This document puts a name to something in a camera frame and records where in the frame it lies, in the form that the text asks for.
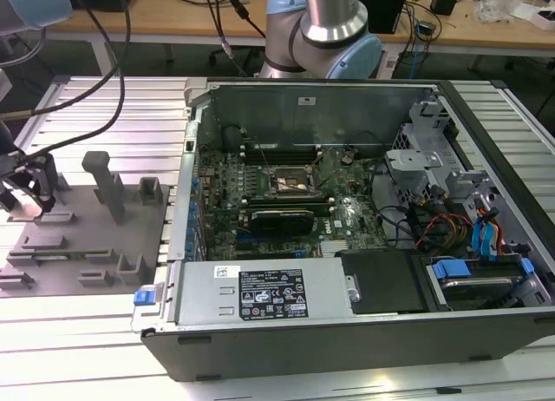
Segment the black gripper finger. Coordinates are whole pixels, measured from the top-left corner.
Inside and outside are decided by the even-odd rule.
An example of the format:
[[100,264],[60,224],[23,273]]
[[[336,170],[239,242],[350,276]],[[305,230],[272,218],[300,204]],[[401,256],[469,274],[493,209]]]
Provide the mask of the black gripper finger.
[[17,186],[10,180],[1,179],[0,188],[1,208],[6,212],[11,212],[18,203],[18,199],[13,194],[13,191],[17,189]]
[[27,175],[30,177],[31,197],[44,213],[50,212],[56,203],[57,171],[54,157],[47,153],[28,159]]

